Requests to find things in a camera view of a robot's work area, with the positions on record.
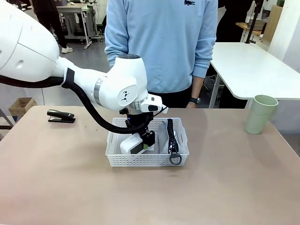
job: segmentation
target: green cup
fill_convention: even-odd
[[[277,105],[278,101],[273,97],[266,95],[255,96],[245,124],[245,130],[254,135],[261,133],[266,122],[277,108]]]

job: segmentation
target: key ring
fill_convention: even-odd
[[[180,165],[182,162],[182,156],[178,153],[178,145],[177,143],[171,143],[170,148],[169,148],[169,152],[170,152],[170,163],[172,163],[172,165]],[[175,163],[173,162],[174,158],[179,158],[179,162]]]

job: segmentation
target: sweatshirt logo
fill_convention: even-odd
[[[184,4],[185,4],[186,6],[194,6],[194,5],[195,5],[195,1],[184,0]]]

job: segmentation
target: basket handle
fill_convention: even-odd
[[[181,143],[185,143],[186,145],[188,144],[188,137],[187,137],[187,133],[184,127],[181,128],[182,131],[179,133],[179,140]]]
[[[112,132],[108,132],[108,136],[107,136],[107,144],[112,143],[113,139],[112,139],[113,133]]]

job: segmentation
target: cardboard box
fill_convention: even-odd
[[[23,116],[33,106],[37,105],[36,101],[31,97],[18,98],[10,108],[10,114],[12,116]]]

